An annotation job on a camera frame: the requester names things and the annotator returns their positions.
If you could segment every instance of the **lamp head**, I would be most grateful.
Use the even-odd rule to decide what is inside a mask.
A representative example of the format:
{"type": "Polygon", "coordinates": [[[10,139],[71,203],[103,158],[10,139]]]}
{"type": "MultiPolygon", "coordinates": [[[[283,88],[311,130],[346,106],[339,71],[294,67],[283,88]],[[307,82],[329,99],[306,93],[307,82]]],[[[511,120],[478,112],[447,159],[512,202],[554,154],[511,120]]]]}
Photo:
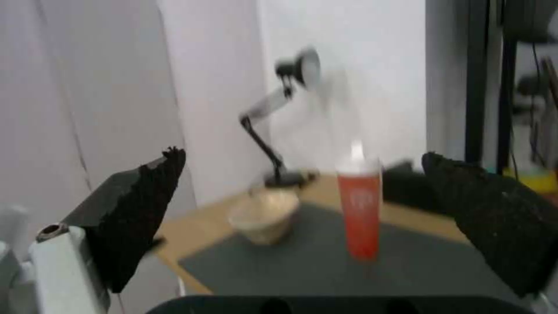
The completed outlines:
{"type": "Polygon", "coordinates": [[[304,88],[315,87],[320,81],[320,58],[314,48],[308,48],[292,61],[281,61],[275,66],[275,74],[284,82],[295,78],[304,88]]]}

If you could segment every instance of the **cable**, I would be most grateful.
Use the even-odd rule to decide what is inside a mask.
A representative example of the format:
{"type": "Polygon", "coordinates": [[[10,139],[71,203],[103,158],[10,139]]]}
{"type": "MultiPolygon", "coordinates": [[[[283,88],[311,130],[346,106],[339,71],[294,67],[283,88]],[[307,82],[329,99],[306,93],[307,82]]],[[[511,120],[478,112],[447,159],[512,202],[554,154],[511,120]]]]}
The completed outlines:
{"type": "Polygon", "coordinates": [[[538,93],[538,91],[541,88],[541,69],[539,68],[539,65],[538,65],[537,50],[535,48],[535,43],[532,43],[531,47],[532,47],[532,50],[533,50],[533,59],[535,61],[535,66],[537,68],[537,84],[535,86],[535,90],[531,93],[530,128],[531,128],[531,133],[534,134],[534,136],[530,136],[529,144],[531,144],[532,153],[535,155],[535,157],[537,157],[539,159],[539,161],[541,162],[541,165],[543,167],[546,167],[546,163],[545,163],[544,158],[541,156],[541,154],[537,150],[537,143],[533,143],[533,138],[538,139],[538,125],[535,124],[535,94],[538,93]]]}
{"type": "Polygon", "coordinates": [[[509,150],[509,154],[512,156],[512,163],[513,163],[513,174],[516,177],[516,180],[519,181],[519,175],[517,174],[517,163],[516,163],[516,156],[513,153],[513,142],[514,142],[514,136],[513,136],[513,114],[511,113],[512,110],[510,110],[510,118],[512,119],[512,126],[511,129],[509,131],[509,134],[511,136],[511,149],[509,150]]]}

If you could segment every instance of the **yellow object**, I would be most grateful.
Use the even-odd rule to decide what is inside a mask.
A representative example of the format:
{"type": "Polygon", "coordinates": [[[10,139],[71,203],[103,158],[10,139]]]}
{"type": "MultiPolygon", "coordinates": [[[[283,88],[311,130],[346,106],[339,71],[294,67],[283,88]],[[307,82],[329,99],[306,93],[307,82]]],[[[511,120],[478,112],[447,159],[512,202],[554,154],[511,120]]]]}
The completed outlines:
{"type": "MultiPolygon", "coordinates": [[[[504,175],[515,177],[510,168],[504,170],[504,175]]],[[[558,191],[558,180],[556,180],[554,171],[545,169],[531,173],[519,172],[518,175],[521,183],[537,193],[546,194],[558,191]]]]}

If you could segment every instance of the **logo on cup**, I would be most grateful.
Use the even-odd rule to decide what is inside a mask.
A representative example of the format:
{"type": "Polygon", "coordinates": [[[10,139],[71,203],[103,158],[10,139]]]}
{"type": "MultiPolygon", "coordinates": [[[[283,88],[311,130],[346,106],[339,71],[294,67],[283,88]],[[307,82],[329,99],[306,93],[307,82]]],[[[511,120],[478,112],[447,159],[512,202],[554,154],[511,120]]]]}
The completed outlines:
{"type": "Polygon", "coordinates": [[[350,194],[350,202],[354,208],[363,210],[374,204],[376,197],[374,193],[366,189],[355,189],[350,194]]]}

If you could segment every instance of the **black metal frame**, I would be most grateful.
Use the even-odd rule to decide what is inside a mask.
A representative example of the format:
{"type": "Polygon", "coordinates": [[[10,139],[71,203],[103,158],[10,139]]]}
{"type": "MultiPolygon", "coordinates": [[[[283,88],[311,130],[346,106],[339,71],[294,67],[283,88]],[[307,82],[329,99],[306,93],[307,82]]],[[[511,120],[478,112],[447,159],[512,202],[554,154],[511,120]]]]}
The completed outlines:
{"type": "Polygon", "coordinates": [[[465,161],[475,165],[483,155],[489,10],[490,1],[469,0],[465,161]]]}
{"type": "Polygon", "coordinates": [[[498,104],[498,151],[496,173],[508,167],[512,131],[513,84],[516,71],[517,40],[504,36],[502,51],[502,76],[498,104]]]}

